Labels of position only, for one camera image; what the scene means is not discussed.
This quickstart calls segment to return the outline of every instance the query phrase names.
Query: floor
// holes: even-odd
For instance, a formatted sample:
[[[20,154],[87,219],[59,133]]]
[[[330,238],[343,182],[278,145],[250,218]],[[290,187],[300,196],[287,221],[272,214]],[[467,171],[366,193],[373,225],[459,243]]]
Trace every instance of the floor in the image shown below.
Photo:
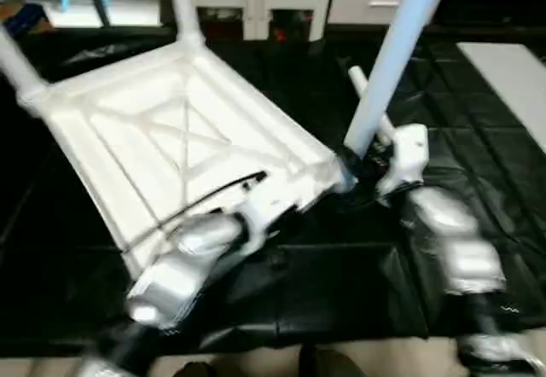
[[[521,337],[523,344],[546,361],[546,331],[534,330]],[[465,370],[457,364],[449,339],[388,339],[333,345],[346,354],[368,377],[458,377]],[[296,377],[299,347],[258,349],[240,355],[162,357],[151,377],[171,377],[187,362],[214,364],[219,377]],[[4,359],[0,375],[9,377],[61,377],[76,358]]]

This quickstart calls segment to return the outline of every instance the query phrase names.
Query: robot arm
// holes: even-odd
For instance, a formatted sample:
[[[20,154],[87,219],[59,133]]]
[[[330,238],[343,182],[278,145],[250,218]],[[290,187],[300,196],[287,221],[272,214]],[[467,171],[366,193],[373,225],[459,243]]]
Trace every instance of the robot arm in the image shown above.
[[[289,210],[306,211],[329,191],[345,192],[355,179],[332,158],[291,177],[267,177],[226,213],[187,219],[129,291],[131,323],[115,330],[97,353],[84,357],[76,377],[147,375],[159,337],[183,328],[201,294],[265,242],[270,226]]]

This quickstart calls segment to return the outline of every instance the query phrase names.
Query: black plastic sheet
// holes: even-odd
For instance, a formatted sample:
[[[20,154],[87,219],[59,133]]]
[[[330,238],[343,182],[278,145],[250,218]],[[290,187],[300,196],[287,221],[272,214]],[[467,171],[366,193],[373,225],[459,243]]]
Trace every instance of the black plastic sheet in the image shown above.
[[[64,31],[23,42],[49,80],[170,43],[168,32]],[[211,43],[283,111],[331,148],[379,44]],[[77,354],[124,317],[130,279],[83,185],[43,124],[2,84],[0,355]],[[453,191],[501,254],[519,328],[546,323],[546,159],[453,43],[422,43],[389,107],[395,125],[429,126],[429,183]],[[191,329],[164,353],[460,332],[424,240],[377,205],[327,198],[216,284]]]

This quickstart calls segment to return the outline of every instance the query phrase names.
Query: cabinet drawer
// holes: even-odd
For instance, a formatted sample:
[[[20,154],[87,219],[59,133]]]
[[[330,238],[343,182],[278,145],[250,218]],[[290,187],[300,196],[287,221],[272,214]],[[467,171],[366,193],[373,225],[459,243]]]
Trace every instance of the cabinet drawer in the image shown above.
[[[402,0],[332,0],[328,23],[389,24]],[[431,6],[432,13],[438,1]]]

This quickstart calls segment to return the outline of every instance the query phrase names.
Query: drawer handle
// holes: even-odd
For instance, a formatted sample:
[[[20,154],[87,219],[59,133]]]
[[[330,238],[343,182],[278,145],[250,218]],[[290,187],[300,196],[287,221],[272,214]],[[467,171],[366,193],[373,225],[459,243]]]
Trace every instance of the drawer handle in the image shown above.
[[[372,0],[368,3],[370,8],[397,8],[399,5],[398,0]]]

